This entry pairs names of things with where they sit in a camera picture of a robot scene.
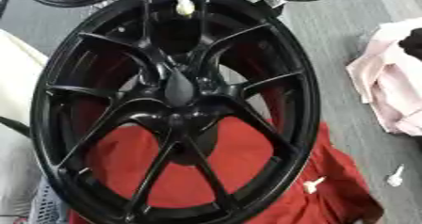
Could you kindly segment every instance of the floor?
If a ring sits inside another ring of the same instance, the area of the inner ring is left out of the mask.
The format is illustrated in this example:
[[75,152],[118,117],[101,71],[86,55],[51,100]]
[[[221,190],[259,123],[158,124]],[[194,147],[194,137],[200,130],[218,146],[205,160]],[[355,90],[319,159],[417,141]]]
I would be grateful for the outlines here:
[[[63,38],[89,14],[89,8],[63,9],[32,0],[11,0],[2,28],[51,55]],[[364,174],[372,194],[385,208],[381,223],[422,223],[422,151],[406,136],[382,131],[359,97],[345,66],[362,48],[359,36],[380,23],[422,16],[422,0],[323,0],[288,3],[283,21],[297,35],[318,76],[323,119],[333,143],[349,153]],[[405,165],[403,186],[384,178]]]

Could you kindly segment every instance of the red fabric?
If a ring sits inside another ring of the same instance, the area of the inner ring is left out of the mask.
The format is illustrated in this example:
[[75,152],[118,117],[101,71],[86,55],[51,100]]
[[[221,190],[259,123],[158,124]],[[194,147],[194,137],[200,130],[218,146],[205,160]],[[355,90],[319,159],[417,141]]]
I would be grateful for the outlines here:
[[[120,195],[130,198],[157,153],[155,139],[137,127],[120,128],[91,152],[89,162],[97,177]],[[237,119],[219,124],[219,140],[208,158],[226,189],[232,193],[247,183],[271,156],[266,139]],[[307,194],[303,183],[322,176],[317,192]],[[192,167],[170,164],[155,184],[149,204],[188,207],[212,201],[213,193]],[[250,224],[375,223],[383,210],[368,194],[353,161],[335,149],[326,124],[321,124],[310,160],[298,180]],[[71,215],[71,224],[87,222]]]

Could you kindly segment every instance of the white plug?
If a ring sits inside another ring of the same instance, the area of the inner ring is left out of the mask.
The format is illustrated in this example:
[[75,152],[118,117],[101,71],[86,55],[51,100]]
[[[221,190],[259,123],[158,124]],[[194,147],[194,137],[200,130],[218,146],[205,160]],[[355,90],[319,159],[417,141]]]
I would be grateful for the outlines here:
[[305,191],[308,194],[313,194],[317,191],[317,185],[321,184],[324,181],[325,181],[325,176],[319,178],[318,180],[316,180],[314,182],[305,182],[305,183],[303,183],[303,187],[305,188]]
[[401,178],[401,174],[403,173],[404,165],[400,165],[396,173],[390,175],[387,178],[387,183],[393,187],[398,187],[403,183],[403,178]]
[[183,16],[190,16],[195,11],[195,5],[190,0],[177,0],[177,13]]

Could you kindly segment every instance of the white cloth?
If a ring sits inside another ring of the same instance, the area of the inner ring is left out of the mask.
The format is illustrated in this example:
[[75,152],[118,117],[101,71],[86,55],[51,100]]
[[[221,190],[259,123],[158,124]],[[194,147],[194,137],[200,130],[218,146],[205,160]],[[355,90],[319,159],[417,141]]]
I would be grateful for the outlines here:
[[362,102],[389,133],[422,136],[422,62],[398,46],[420,27],[422,18],[381,24],[364,54],[347,66]]
[[[34,87],[47,57],[0,29],[0,116],[29,124]],[[0,215],[28,216],[40,182],[29,139],[0,124]],[[17,218],[0,217],[0,224]]]

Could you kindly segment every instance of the black spoke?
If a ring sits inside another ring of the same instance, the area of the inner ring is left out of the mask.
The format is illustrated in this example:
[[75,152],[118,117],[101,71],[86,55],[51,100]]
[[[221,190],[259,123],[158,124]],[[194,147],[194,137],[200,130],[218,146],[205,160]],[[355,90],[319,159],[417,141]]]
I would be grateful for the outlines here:
[[207,42],[208,34],[208,3],[210,0],[201,0],[200,19],[201,19],[201,42]]
[[110,106],[66,154],[60,164],[58,164],[58,168],[62,168],[76,154],[87,152],[92,145],[105,137],[106,134],[124,124],[124,121],[117,118],[117,111],[113,105]]
[[298,147],[285,140],[249,103],[231,97],[227,98],[227,101],[233,110],[233,116],[261,132],[272,144],[274,153],[283,157],[291,157],[292,154],[299,152]]
[[177,142],[174,140],[174,132],[170,130],[163,147],[158,152],[157,157],[154,159],[145,174],[143,181],[138,186],[137,191],[125,208],[126,220],[132,220],[135,218],[138,210],[140,210],[144,204],[147,204],[148,196],[150,195],[156,180],[170,162],[170,155],[176,143]]
[[268,24],[259,24],[214,41],[211,45],[204,49],[201,55],[198,57],[198,62],[200,63],[199,71],[205,71],[204,67],[209,62],[211,57],[218,56],[219,53],[223,53],[228,48],[243,40],[251,39],[252,36],[256,35],[258,31],[261,31],[265,28],[268,28]]
[[119,93],[116,90],[83,88],[83,87],[62,86],[62,85],[48,85],[47,90],[53,95],[60,94],[60,93],[77,94],[77,95],[96,97],[100,99],[107,99],[109,101],[112,101]]
[[244,84],[241,84],[241,87],[243,88],[242,97],[248,99],[251,96],[259,93],[263,89],[277,87],[292,78],[298,77],[298,75],[301,75],[302,73],[303,70],[299,70],[296,72],[278,75],[261,81],[248,81]]
[[136,45],[119,40],[109,36],[103,36],[94,33],[81,32],[79,37],[85,40],[85,42],[94,50],[120,50],[129,54],[138,54],[138,48]]
[[89,47],[91,47],[93,50],[99,51],[100,53],[104,53],[107,50],[117,50],[131,56],[136,56],[145,64],[151,64],[151,60],[148,58],[146,53],[130,42],[86,32],[79,33],[79,37],[83,38]]
[[216,196],[217,205],[228,213],[232,213],[240,209],[239,204],[234,196],[230,195],[224,185],[219,180],[217,174],[213,171],[208,161],[206,160],[203,152],[198,148],[198,144],[195,143],[190,137],[186,137],[184,144],[186,144],[190,150],[196,155],[199,164],[197,169],[208,181],[214,194]]
[[141,41],[151,40],[151,5],[152,0],[142,1],[142,39]]

